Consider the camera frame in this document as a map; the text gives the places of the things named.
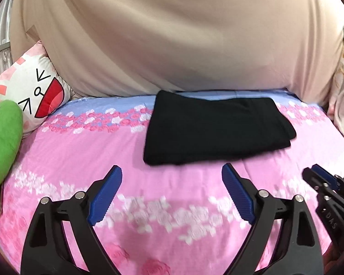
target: folded clothing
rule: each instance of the folded clothing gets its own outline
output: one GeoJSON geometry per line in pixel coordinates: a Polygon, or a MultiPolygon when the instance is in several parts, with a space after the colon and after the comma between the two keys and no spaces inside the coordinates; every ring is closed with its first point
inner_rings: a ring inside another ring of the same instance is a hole
{"type": "Polygon", "coordinates": [[[202,100],[157,94],[144,148],[148,165],[236,160],[290,147],[292,124],[270,98],[202,100]]]}

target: white and pink pillow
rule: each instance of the white and pink pillow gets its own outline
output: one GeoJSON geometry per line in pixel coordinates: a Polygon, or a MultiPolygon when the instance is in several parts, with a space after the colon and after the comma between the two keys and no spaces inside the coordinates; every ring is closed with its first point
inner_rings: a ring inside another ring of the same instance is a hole
{"type": "Polygon", "coordinates": [[[47,116],[73,96],[57,74],[41,41],[0,75],[0,101],[12,100],[23,110],[23,131],[38,128],[47,116]]]}

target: red mouth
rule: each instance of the red mouth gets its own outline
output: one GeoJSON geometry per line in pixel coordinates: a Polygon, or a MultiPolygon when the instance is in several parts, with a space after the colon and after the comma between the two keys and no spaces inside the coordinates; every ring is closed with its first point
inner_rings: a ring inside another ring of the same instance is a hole
{"type": "Polygon", "coordinates": [[[64,88],[56,78],[53,78],[34,117],[41,119],[52,114],[62,104],[64,95],[64,88]]]}

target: black garment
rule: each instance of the black garment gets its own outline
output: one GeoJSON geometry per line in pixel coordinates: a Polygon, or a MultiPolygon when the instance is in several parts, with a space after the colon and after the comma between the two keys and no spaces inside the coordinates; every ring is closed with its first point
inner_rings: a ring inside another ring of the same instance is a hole
{"type": "Polygon", "coordinates": [[[289,147],[295,137],[292,124],[270,98],[208,101],[160,91],[144,162],[234,160],[289,147]]]}

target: silver screw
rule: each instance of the silver screw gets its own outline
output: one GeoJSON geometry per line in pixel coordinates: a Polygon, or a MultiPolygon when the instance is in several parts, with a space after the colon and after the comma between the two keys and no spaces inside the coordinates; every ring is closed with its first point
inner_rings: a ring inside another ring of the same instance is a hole
{"type": "Polygon", "coordinates": [[[269,196],[269,193],[266,190],[260,190],[259,196],[261,196],[263,198],[267,198],[269,196]]]}
{"type": "Polygon", "coordinates": [[[294,198],[295,198],[296,201],[299,202],[299,203],[302,203],[302,202],[305,200],[305,199],[303,198],[303,196],[301,196],[301,195],[299,195],[299,194],[297,194],[294,198]]]}
{"type": "Polygon", "coordinates": [[[46,205],[49,201],[50,201],[50,199],[47,196],[44,198],[41,198],[41,204],[42,205],[46,205]]]}
{"type": "Polygon", "coordinates": [[[83,191],[78,191],[77,193],[75,193],[76,199],[82,199],[83,197],[85,197],[85,193],[83,191]]]}

